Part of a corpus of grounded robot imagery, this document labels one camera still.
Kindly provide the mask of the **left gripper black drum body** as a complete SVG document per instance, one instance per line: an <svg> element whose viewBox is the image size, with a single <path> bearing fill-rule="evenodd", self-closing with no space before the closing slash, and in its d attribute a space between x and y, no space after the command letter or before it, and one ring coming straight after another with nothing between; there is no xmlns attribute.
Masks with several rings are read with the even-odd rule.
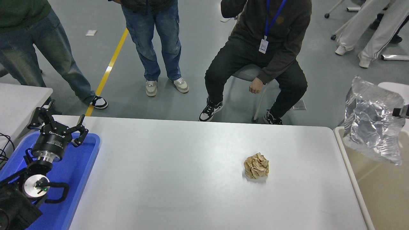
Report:
<svg viewBox="0 0 409 230"><path fill-rule="evenodd" d="M69 127L57 124L52 127L50 124L44 125L40 130L40 135L32 148L32 156L39 157L41 152L51 152L58 157L63 157L69 142L72 140Z"/></svg>

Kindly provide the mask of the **seated person's left hand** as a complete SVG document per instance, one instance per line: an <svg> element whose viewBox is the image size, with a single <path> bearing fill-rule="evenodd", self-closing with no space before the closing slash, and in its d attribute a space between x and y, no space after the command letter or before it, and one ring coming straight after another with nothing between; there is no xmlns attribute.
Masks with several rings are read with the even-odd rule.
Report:
<svg viewBox="0 0 409 230"><path fill-rule="evenodd" d="M249 86L249 91L250 93L253 94L258 94L262 91L264 86L264 83L258 78L256 77L250 84Z"/></svg>

